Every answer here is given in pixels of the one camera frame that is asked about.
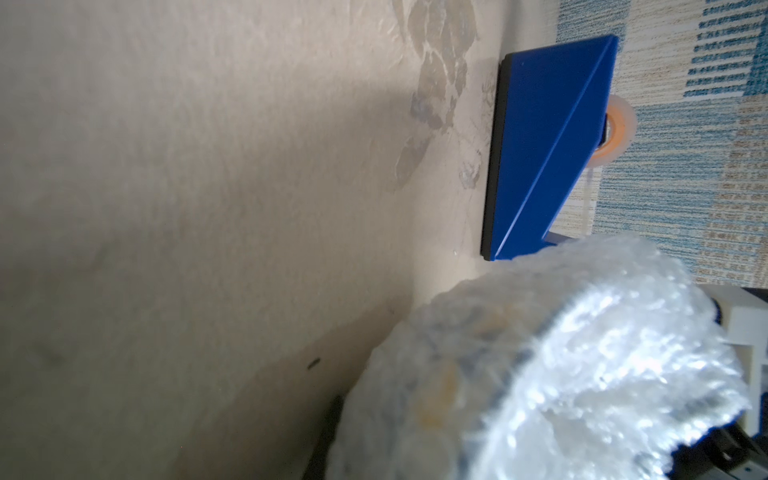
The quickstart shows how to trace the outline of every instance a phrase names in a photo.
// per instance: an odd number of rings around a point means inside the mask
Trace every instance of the white plastic part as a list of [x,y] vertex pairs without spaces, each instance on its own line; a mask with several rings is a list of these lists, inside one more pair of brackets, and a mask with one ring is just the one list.
[[701,285],[720,306],[726,341],[733,345],[744,369],[749,386],[752,409],[747,410],[739,423],[747,435],[760,431],[760,397],[764,366],[768,366],[768,303],[733,285]]
[[519,257],[416,310],[349,393],[330,480],[664,478],[747,407],[715,307],[636,237]]

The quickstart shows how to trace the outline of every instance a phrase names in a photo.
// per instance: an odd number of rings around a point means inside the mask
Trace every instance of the tape roll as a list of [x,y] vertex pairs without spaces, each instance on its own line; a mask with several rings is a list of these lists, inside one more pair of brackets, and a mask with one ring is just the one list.
[[637,115],[629,103],[621,97],[608,98],[607,137],[592,154],[587,168],[601,167],[619,158],[629,148],[637,132]]

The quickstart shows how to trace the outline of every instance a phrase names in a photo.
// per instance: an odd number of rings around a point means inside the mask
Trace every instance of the blue striped carpet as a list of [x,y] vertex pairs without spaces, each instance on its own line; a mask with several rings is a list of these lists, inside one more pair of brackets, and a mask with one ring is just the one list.
[[621,40],[637,138],[593,231],[634,231],[703,283],[768,287],[768,0],[561,0],[558,41]]

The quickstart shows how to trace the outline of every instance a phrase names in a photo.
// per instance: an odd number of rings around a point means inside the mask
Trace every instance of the blue object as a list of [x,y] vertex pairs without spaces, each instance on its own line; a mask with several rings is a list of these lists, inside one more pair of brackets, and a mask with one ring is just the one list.
[[498,75],[481,253],[508,260],[545,237],[605,125],[618,38],[507,55]]

